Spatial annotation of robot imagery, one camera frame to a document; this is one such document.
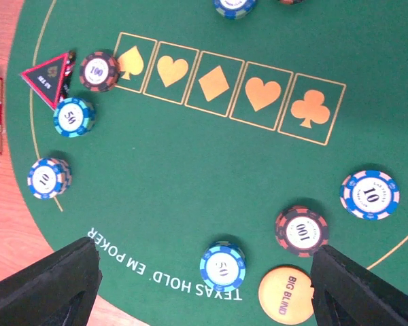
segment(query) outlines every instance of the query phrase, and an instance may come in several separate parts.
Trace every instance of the gold border line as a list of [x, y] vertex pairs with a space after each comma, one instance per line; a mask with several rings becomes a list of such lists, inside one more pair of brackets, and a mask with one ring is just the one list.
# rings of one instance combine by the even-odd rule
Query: gold border line
[[[38, 40], [36, 42], [35, 52], [33, 53], [32, 67], [36, 65], [36, 59], [38, 57], [39, 46], [41, 45], [41, 40], [42, 40], [42, 37], [44, 36], [44, 31], [46, 30], [46, 26], [47, 26], [48, 20], [50, 19], [50, 15], [52, 14], [54, 5], [56, 5], [56, 0], [52, 0], [50, 8], [48, 9], [48, 12], [47, 12], [46, 19], [44, 19], [44, 23], [42, 24], [41, 31], [39, 32]], [[38, 143], [37, 143], [36, 134], [35, 134], [35, 122], [33, 119], [33, 90], [32, 89], [29, 90], [29, 110], [30, 110], [30, 127], [32, 130], [33, 146], [35, 148], [36, 157], [39, 160], [41, 156], [39, 155]], [[62, 205], [57, 200], [57, 198], [53, 197], [53, 199], [56, 202], [59, 210], [63, 212]]]
[[[182, 49], [186, 49], [186, 50], [190, 50], [190, 51], [195, 51], [195, 52], [196, 52], [195, 58], [194, 58], [194, 60], [193, 60], [193, 63], [192, 63], [192, 66], [191, 66], [190, 69], [189, 69], [189, 66], [190, 66], [190, 65], [189, 65], [189, 62], [188, 62], [188, 71], [186, 72], [186, 74], [189, 73], [189, 77], [188, 77], [188, 80], [187, 80], [187, 82], [186, 82], [186, 87], [184, 88], [184, 92], [183, 92], [182, 99], [181, 99], [180, 102], [175, 101], [175, 100], [171, 100], [171, 99], [169, 99], [169, 98], [164, 98], [164, 97], [161, 97], [161, 96], [157, 96], [157, 95], [154, 95], [154, 94], [147, 93], [148, 84], [150, 83], [150, 79], [152, 78], [152, 73], [153, 73], [153, 71], [154, 71], [154, 67], [156, 66], [157, 56], [159, 55], [160, 47], [161, 47], [163, 44], [168, 45], [168, 46], [173, 46], [173, 47], [175, 47], [175, 48], [182, 48]], [[154, 61], [152, 62], [152, 65], [151, 65], [151, 68], [150, 68], [150, 72], [148, 73], [148, 78], [146, 79], [145, 85], [143, 86], [142, 94], [143, 94], [143, 95], [146, 95], [146, 96], [149, 96], [149, 97], [157, 98], [157, 99], [162, 100], [162, 101], [167, 101], [167, 102], [170, 102], [170, 103], [183, 105], [183, 104], [184, 104], [184, 99], [186, 98], [186, 93], [187, 93], [187, 91], [188, 91], [188, 89], [189, 89], [189, 86], [190, 86], [190, 84], [191, 84], [191, 83], [190, 83], [190, 80], [192, 79], [192, 73], [194, 72], [195, 66], [196, 66], [196, 64], [197, 64], [198, 55], [199, 55], [199, 50], [198, 50], [198, 49], [189, 48], [188, 46], [181, 46], [180, 44], [174, 44], [174, 43], [169, 43], [169, 42], [165, 42], [165, 41], [159, 41], [159, 42], [157, 43], [156, 53], [154, 54]]]
[[142, 83], [141, 83], [141, 86], [139, 87], [139, 89], [134, 90], [132, 88], [127, 88], [127, 87], [124, 87], [124, 86], [115, 85], [115, 87], [117, 87], [117, 88], [121, 88], [123, 90], [128, 90], [129, 92], [134, 92], [134, 93], [139, 93], [140, 94], [140, 93], [142, 93], [142, 90], [143, 90], [144, 86], [147, 83], [147, 78], [149, 78], [150, 67], [152, 67], [152, 65], [154, 63], [154, 60], [156, 60], [156, 49], [158, 48], [158, 41], [156, 39], [150, 39], [149, 37], [144, 37], [144, 36], [140, 36], [140, 35], [136, 35], [136, 34], [130, 34], [130, 33], [126, 33], [126, 32], [120, 32], [120, 34], [118, 35], [118, 38], [116, 40], [114, 56], [117, 55], [117, 51], [118, 51], [118, 48], [120, 46], [121, 38], [122, 38], [123, 35], [131, 36], [131, 37], [137, 37], [138, 39], [146, 39], [148, 41], [154, 42], [154, 45], [153, 45], [152, 50], [151, 50], [151, 56], [150, 56], [150, 59], [148, 61], [147, 68], [145, 70], [145, 75], [143, 76]]
[[[239, 68], [239, 74], [237, 75], [236, 82], [235, 82], [235, 84], [233, 86], [233, 93], [231, 94], [230, 102], [228, 102], [228, 106], [226, 108], [225, 114], [218, 113], [218, 112], [213, 112], [213, 111], [208, 110], [208, 109], [202, 109], [200, 107], [195, 107], [194, 105], [189, 104], [190, 94], [192, 92], [192, 89], [195, 86], [196, 78], [197, 78], [197, 75], [198, 75], [198, 70], [199, 70], [199, 67], [200, 67], [199, 65], [201, 64], [201, 61], [203, 59], [204, 54], [209, 54], [210, 56], [219, 56], [220, 58], [230, 59], [230, 60], [238, 61], [238, 62], [241, 63], [240, 68]], [[243, 73], [243, 68], [245, 68], [244, 59], [239, 59], [239, 58], [235, 58], [234, 56], [225, 56], [223, 54], [218, 54], [218, 53], [214, 53], [214, 52], [201, 50], [201, 53], [199, 54], [198, 61], [197, 61], [197, 67], [195, 68], [195, 71], [193, 73], [192, 81], [190, 82], [189, 90], [187, 92], [186, 99], [184, 100], [184, 106], [185, 107], [190, 107], [191, 109], [195, 109], [195, 110], [199, 110], [199, 111], [202, 111], [202, 112], [217, 115], [217, 116], [220, 116], [220, 117], [228, 117], [228, 115], [230, 113], [231, 105], [233, 104], [233, 101], [235, 99], [235, 95], [237, 93], [237, 88], [239, 87], [239, 82], [240, 82], [240, 79], [241, 79], [241, 76], [242, 76], [242, 73]]]
[[[242, 90], [242, 87], [244, 86], [243, 82], [245, 81], [245, 76], [246, 76], [246, 73], [248, 72], [248, 67], [250, 65], [251, 66], [264, 67], [264, 68], [268, 68], [268, 69], [272, 69], [272, 70], [276, 70], [276, 71], [283, 71], [284, 73], [290, 74], [290, 77], [288, 79], [288, 83], [287, 83], [287, 86], [286, 86], [286, 91], [284, 92], [283, 99], [281, 101], [281, 105], [279, 106], [278, 114], [277, 114], [277, 116], [275, 118], [275, 123], [273, 124], [272, 128], [267, 127], [267, 126], [263, 126], [262, 124], [256, 124], [256, 123], [251, 122], [251, 121], [243, 120], [243, 119], [240, 119], [238, 117], [233, 117], [233, 114], [234, 114], [235, 108], [236, 108], [236, 104], [237, 104], [237, 100], [239, 99], [240, 92]], [[290, 85], [292, 83], [293, 76], [294, 76], [294, 72], [290, 71], [290, 70], [285, 70], [285, 69], [281, 69], [281, 68], [277, 68], [277, 67], [273, 67], [273, 66], [268, 66], [268, 65], [262, 65], [261, 63], [257, 63], [257, 62], [253, 62], [253, 61], [247, 61], [245, 69], [243, 70], [243, 73], [242, 73], [242, 77], [241, 77], [240, 82], [239, 82], [239, 87], [237, 88], [237, 91], [236, 91], [235, 100], [233, 102], [233, 105], [230, 108], [230, 113], [229, 113], [228, 117], [230, 119], [232, 119], [232, 120], [241, 122], [243, 124], [249, 124], [251, 126], [255, 126], [255, 127], [258, 127], [258, 128], [265, 129], [265, 130], [275, 131], [277, 129], [277, 125], [278, 125], [278, 122], [279, 122], [279, 117], [282, 114], [282, 109], [284, 107], [284, 103], [286, 102], [287, 94], [288, 94], [288, 91], [290, 89]]]
[[[337, 107], [336, 107], [335, 112], [334, 112], [333, 120], [332, 120], [331, 125], [330, 125], [330, 127], [329, 127], [329, 131], [328, 131], [328, 134], [326, 135], [326, 139], [325, 139], [325, 142], [324, 142], [324, 143], [322, 143], [322, 142], [320, 142], [320, 141], [316, 141], [316, 140], [314, 140], [314, 139], [310, 139], [310, 138], [305, 138], [305, 137], [302, 137], [302, 136], [298, 136], [297, 134], [290, 134], [289, 132], [284, 132], [284, 131], [281, 130], [281, 128], [282, 128], [282, 126], [283, 126], [283, 123], [284, 123], [284, 118], [286, 117], [287, 108], [288, 108], [288, 106], [289, 106], [289, 104], [290, 104], [290, 101], [292, 100], [292, 95], [293, 95], [294, 87], [296, 86], [296, 82], [297, 82], [299, 76], [301, 76], [301, 77], [306, 77], [306, 78], [310, 78], [310, 79], [316, 79], [316, 80], [320, 80], [321, 82], [326, 82], [326, 83], [330, 83], [330, 84], [334, 84], [334, 85], [340, 85], [340, 86], [343, 87], [342, 90], [341, 90], [339, 102], [337, 103]], [[333, 128], [334, 128], [335, 120], [337, 119], [337, 115], [339, 114], [341, 101], [343, 100], [343, 97], [344, 97], [344, 95], [345, 95], [345, 91], [346, 91], [346, 84], [344, 84], [344, 83], [339, 83], [338, 81], [333, 81], [333, 80], [329, 80], [329, 79], [324, 79], [324, 78], [320, 78], [320, 77], [315, 77], [315, 76], [311, 76], [311, 75], [306, 75], [306, 74], [304, 74], [304, 73], [296, 73], [296, 75], [294, 76], [294, 80], [293, 80], [292, 87], [291, 87], [291, 89], [290, 89], [290, 93], [289, 93], [289, 95], [288, 95], [288, 100], [287, 100], [287, 102], [286, 102], [286, 106], [284, 107], [281, 120], [279, 121], [279, 126], [278, 126], [278, 130], [277, 130], [277, 131], [278, 131], [280, 134], [285, 134], [285, 135], [290, 136], [290, 137], [302, 139], [303, 141], [309, 141], [309, 142], [311, 142], [311, 143], [315, 143], [315, 144], [318, 144], [318, 145], [327, 146], [327, 145], [328, 145], [328, 142], [329, 142], [329, 138], [331, 137], [331, 132], [333, 131]]]
[[393, 249], [391, 249], [390, 251], [388, 251], [384, 256], [382, 256], [381, 258], [379, 258], [376, 262], [374, 262], [373, 264], [371, 264], [367, 269], [371, 270], [372, 268], [374, 268], [376, 265], [380, 264], [383, 260], [387, 259], [389, 256], [391, 256], [391, 254], [393, 254], [397, 249], [399, 249], [401, 246], [403, 246], [404, 243], [406, 243], [408, 241], [408, 235], [406, 237], [404, 237], [404, 239], [402, 239], [402, 241], [400, 241], [396, 246], [394, 246]]
[[[46, 29], [48, 20], [50, 19], [50, 15], [51, 15], [51, 13], [52, 13], [52, 11], [53, 11], [54, 6], [56, 5], [56, 1], [57, 1], [57, 0], [52, 0], [52, 3], [51, 3], [51, 5], [50, 5], [50, 9], [48, 10], [47, 16], [46, 16], [46, 18], [45, 18], [45, 20], [44, 20], [44, 23], [42, 24], [42, 28], [41, 28], [41, 31], [40, 31], [40, 33], [39, 33], [39, 37], [38, 37], [38, 40], [37, 40], [37, 43], [36, 43], [35, 52], [33, 53], [33, 61], [32, 61], [32, 65], [33, 65], [33, 66], [35, 66], [36, 58], [37, 58], [38, 51], [39, 51], [39, 46], [40, 46], [40, 44], [41, 44], [42, 37], [44, 36], [44, 31], [45, 31], [45, 29]], [[116, 44], [116, 46], [115, 46], [115, 51], [117, 50], [117, 47], [118, 47], [118, 44], [119, 44], [119, 40], [120, 40], [120, 36], [118, 36], [117, 44]], [[201, 54], [200, 54], [199, 61], [201, 61], [201, 57], [202, 57], [202, 54], [203, 54], [204, 52], [205, 52], [205, 53], [213, 54], [213, 53], [211, 53], [211, 52], [202, 51]], [[228, 115], [228, 113], [229, 113], [229, 109], [230, 109], [230, 106], [231, 106], [231, 104], [232, 104], [233, 97], [234, 97], [234, 95], [235, 95], [235, 93], [236, 93], [236, 86], [239, 86], [238, 83], [239, 83], [239, 80], [240, 80], [240, 77], [241, 77], [242, 68], [243, 68], [243, 66], [244, 66], [244, 64], [245, 64], [245, 61], [244, 61], [244, 60], [241, 60], [241, 59], [237, 59], [237, 60], [239, 60], [239, 61], [242, 62], [242, 66], [241, 66], [239, 75], [238, 75], [238, 77], [237, 77], [237, 81], [236, 81], [236, 84], [235, 84], [235, 87], [234, 87], [234, 92], [233, 92], [233, 95], [232, 95], [232, 98], [231, 98], [231, 101], [230, 101], [230, 105], [228, 106], [228, 110], [227, 110], [227, 112], [226, 112], [225, 117], [226, 117], [226, 116]], [[194, 75], [193, 79], [196, 77], [196, 72], [198, 71], [198, 68], [199, 68], [199, 67], [198, 67], [199, 61], [198, 61], [198, 63], [197, 63], [197, 68], [196, 68], [196, 70], [195, 70], [195, 75]], [[327, 79], [322, 79], [322, 78], [318, 78], [318, 77], [315, 77], [315, 78], [316, 78], [316, 79], [321, 79], [321, 80], [327, 81]], [[295, 81], [296, 81], [296, 75], [295, 75], [295, 78], [294, 78], [292, 87], [294, 87]], [[343, 87], [343, 94], [344, 94], [345, 84], [337, 83], [337, 82], [334, 82], [334, 81], [333, 81], [333, 83], [334, 83], [334, 84], [339, 84], [339, 85], [344, 86], [344, 87]], [[188, 92], [188, 93], [190, 93], [191, 90], [192, 90], [192, 84], [190, 85], [190, 89], [189, 89], [189, 92]], [[35, 148], [36, 157], [37, 157], [37, 159], [39, 159], [40, 156], [39, 156], [39, 150], [38, 150], [38, 145], [37, 145], [36, 135], [35, 135], [35, 124], [34, 124], [34, 121], [33, 121], [33, 91], [32, 91], [32, 89], [30, 89], [30, 91], [29, 91], [29, 108], [30, 108], [30, 125], [31, 125], [31, 130], [32, 130], [33, 146], [34, 146], [34, 148]], [[285, 108], [285, 110], [284, 110], [284, 112], [283, 112], [283, 117], [282, 117], [282, 119], [281, 119], [281, 121], [280, 121], [280, 125], [279, 125], [279, 128], [278, 128], [278, 132], [279, 132], [279, 129], [281, 128], [282, 121], [284, 120], [284, 114], [285, 114], [285, 111], [286, 111], [286, 110], [287, 110], [287, 107]], [[334, 124], [334, 122], [335, 122], [336, 116], [337, 116], [337, 114], [335, 114], [335, 117], [334, 117], [334, 119], [333, 119], [333, 124]], [[61, 212], [63, 212], [63, 208], [62, 208], [60, 202], [57, 200], [56, 197], [54, 197], [54, 201], [57, 203], [57, 206], [58, 206], [59, 210], [60, 210]], [[383, 262], [385, 259], [389, 258], [389, 256], [391, 256], [397, 249], [399, 249], [400, 247], [402, 247], [407, 241], [408, 241], [408, 235], [407, 235], [406, 237], [404, 237], [404, 239], [402, 239], [396, 246], [394, 246], [392, 249], [390, 249], [384, 256], [382, 256], [382, 257], [379, 258], [376, 262], [374, 262], [374, 263], [371, 264], [369, 267], [367, 267], [367, 270], [371, 270], [372, 268], [374, 268], [375, 266], [377, 266], [377, 265], [379, 265], [381, 262]]]

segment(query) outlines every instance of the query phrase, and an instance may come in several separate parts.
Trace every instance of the wooden floor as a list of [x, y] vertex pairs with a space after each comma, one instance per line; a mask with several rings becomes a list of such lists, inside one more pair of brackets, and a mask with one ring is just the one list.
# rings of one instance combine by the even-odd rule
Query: wooden floor
[[[23, 0], [0, 0], [0, 75], [7, 62]], [[49, 255], [52, 249], [38, 230], [14, 178], [3, 135], [0, 156], [0, 280]], [[89, 325], [146, 325], [97, 298]]]

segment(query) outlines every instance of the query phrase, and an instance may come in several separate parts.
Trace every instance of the green felt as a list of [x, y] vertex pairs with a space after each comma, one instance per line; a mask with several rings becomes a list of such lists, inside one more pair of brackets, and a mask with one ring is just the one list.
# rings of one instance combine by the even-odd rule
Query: green felt
[[[75, 139], [55, 131], [51, 109], [34, 94], [40, 156], [64, 158], [73, 169], [71, 188], [58, 197], [63, 212], [53, 200], [33, 197], [27, 187], [36, 155], [29, 87], [19, 76], [32, 67], [50, 4], [25, 1], [12, 47], [6, 94], [12, 162], [26, 204], [53, 249], [92, 228], [98, 232], [99, 294], [113, 305], [154, 326], [274, 325], [258, 302], [260, 280], [275, 266], [293, 264], [309, 271], [312, 262], [275, 241], [275, 217], [291, 204], [321, 213], [329, 224], [330, 244], [366, 267], [408, 235], [408, 1], [307, 0], [293, 6], [259, 1], [237, 21], [221, 17], [210, 0], [57, 1], [37, 64], [74, 49], [78, 67], [93, 51], [113, 52], [121, 32], [190, 48], [162, 44], [156, 57], [184, 58], [189, 68], [198, 51], [210, 53], [203, 54], [188, 97], [186, 80], [170, 92], [156, 67], [145, 94], [122, 88], [91, 93], [76, 69], [70, 95], [92, 102], [98, 121], [89, 134]], [[122, 38], [117, 56], [138, 44], [147, 68], [156, 42]], [[277, 69], [250, 65], [233, 112], [236, 120], [231, 119], [233, 87], [248, 61]], [[199, 78], [217, 65], [230, 90], [207, 102]], [[139, 91], [145, 72], [119, 84]], [[298, 75], [292, 96], [289, 89], [283, 101], [297, 73], [316, 78]], [[281, 98], [258, 112], [244, 88], [254, 76], [282, 86]], [[326, 95], [323, 105], [330, 119], [306, 128], [290, 108], [310, 89]], [[148, 94], [177, 102], [184, 96], [185, 101]], [[277, 125], [280, 132], [272, 131]], [[339, 199], [349, 173], [372, 167], [391, 174], [401, 189], [397, 211], [381, 221], [351, 216]], [[226, 238], [246, 255], [241, 300], [201, 291], [200, 257], [211, 241]], [[124, 261], [109, 251], [125, 253]], [[134, 261], [146, 266], [143, 274]], [[408, 294], [408, 241], [372, 271]], [[170, 283], [167, 276], [153, 280], [157, 272], [169, 275]], [[190, 291], [174, 289], [176, 278], [190, 283]], [[311, 317], [304, 325], [315, 324]]]

